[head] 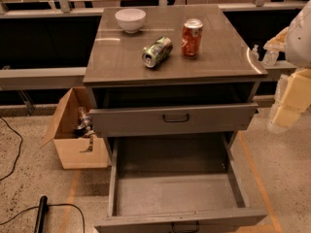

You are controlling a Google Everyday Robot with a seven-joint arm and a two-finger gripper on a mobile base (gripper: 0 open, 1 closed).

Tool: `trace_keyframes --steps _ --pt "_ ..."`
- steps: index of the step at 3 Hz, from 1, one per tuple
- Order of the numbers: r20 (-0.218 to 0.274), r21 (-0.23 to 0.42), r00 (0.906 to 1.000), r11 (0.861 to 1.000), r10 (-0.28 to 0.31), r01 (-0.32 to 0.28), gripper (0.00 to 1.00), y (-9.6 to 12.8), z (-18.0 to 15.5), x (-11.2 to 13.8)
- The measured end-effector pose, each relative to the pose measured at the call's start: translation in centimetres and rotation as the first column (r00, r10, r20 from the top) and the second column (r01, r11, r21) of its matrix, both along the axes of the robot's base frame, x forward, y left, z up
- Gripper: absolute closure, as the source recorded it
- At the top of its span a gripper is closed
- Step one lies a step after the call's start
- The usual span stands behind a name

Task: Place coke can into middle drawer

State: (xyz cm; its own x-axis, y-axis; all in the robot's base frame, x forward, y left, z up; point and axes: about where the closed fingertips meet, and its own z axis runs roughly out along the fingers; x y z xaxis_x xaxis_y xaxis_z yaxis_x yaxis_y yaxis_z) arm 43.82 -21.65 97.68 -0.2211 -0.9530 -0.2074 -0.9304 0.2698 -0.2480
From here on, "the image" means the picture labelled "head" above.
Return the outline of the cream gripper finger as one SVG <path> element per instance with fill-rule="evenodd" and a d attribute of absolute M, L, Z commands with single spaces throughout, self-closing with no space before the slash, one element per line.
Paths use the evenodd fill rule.
<path fill-rule="evenodd" d="M 277 83 L 267 128 L 273 133 L 290 129 L 311 106 L 311 70 L 282 75 Z"/>
<path fill-rule="evenodd" d="M 276 36 L 268 40 L 263 48 L 269 51 L 284 51 L 286 45 L 286 38 L 288 33 L 288 27 L 281 30 Z"/>

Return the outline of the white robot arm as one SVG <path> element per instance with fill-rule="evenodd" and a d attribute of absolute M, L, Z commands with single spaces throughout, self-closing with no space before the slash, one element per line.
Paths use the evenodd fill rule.
<path fill-rule="evenodd" d="M 270 132 L 283 133 L 311 106 L 311 1 L 263 48 L 282 51 L 296 67 L 293 74 L 282 75 L 278 81 L 267 125 Z"/>

